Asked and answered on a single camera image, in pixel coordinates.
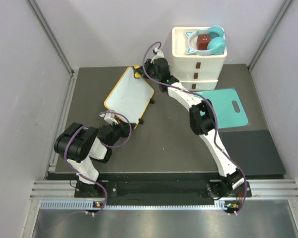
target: metal floor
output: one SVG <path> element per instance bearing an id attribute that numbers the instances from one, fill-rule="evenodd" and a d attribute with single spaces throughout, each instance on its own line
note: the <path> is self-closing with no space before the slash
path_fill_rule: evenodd
<path id="1" fill-rule="evenodd" d="M 33 238 L 298 238 L 288 201 L 246 201 L 240 215 L 223 211 L 104 211 L 92 218 L 40 210 Z"/>

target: white wall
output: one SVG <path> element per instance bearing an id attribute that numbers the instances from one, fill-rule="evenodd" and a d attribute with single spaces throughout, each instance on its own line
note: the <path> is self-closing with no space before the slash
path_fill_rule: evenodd
<path id="1" fill-rule="evenodd" d="M 36 0 L 73 68 L 141 64 L 153 42 L 171 51 L 175 26 L 220 25 L 226 63 L 249 64 L 281 0 Z"/>
<path id="2" fill-rule="evenodd" d="M 0 238 L 42 179 L 69 73 L 25 0 L 0 0 Z"/>
<path id="3" fill-rule="evenodd" d="M 298 185 L 298 0 L 253 70 L 276 146 Z"/>

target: headphones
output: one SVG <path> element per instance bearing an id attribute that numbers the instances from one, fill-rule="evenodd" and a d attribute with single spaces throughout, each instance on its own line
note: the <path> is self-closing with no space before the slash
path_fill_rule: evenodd
<path id="1" fill-rule="evenodd" d="M 206 51 L 201 51 L 191 46 L 191 41 L 194 37 L 202 34 L 209 34 L 211 41 L 208 44 Z M 199 56 L 210 56 L 210 55 L 221 55 L 226 48 L 226 40 L 223 38 L 224 30 L 220 26 L 212 26 L 207 30 L 198 31 L 187 31 L 185 35 L 188 37 L 187 40 L 187 55 L 197 54 Z"/>

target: teal cutting board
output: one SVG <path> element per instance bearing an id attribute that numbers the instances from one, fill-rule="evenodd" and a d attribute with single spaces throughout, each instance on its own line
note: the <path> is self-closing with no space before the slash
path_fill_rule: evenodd
<path id="1" fill-rule="evenodd" d="M 218 118 L 218 128 L 245 126 L 248 118 L 234 89 L 197 92 L 210 99 Z"/>

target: cutting board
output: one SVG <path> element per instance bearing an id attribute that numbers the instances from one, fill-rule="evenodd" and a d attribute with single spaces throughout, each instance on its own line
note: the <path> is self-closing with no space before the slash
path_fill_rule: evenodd
<path id="1" fill-rule="evenodd" d="M 211 100 L 218 118 L 219 129 L 248 124 L 243 105 L 234 89 L 228 88 L 197 93 Z"/>
<path id="2" fill-rule="evenodd" d="M 143 78 L 135 78 L 133 68 L 128 67 L 104 105 L 109 110 L 123 114 L 130 123 L 137 126 L 153 94 L 153 88 Z"/>

